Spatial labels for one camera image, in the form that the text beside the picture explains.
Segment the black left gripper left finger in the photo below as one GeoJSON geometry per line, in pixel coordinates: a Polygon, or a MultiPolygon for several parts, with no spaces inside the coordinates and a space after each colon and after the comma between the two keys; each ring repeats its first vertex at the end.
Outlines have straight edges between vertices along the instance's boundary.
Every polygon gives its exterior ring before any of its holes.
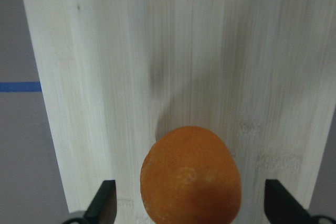
{"type": "Polygon", "coordinates": [[[115,180],[104,180],[82,216],[71,217],[62,223],[113,224],[117,216],[117,190],[115,180]]]}

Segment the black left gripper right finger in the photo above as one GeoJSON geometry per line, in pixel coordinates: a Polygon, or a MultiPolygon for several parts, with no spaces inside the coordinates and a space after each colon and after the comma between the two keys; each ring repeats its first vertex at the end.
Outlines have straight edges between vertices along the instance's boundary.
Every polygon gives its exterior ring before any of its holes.
{"type": "Polygon", "coordinates": [[[324,215],[311,215],[277,179],[265,180],[264,213],[271,224],[335,223],[324,215]]]}

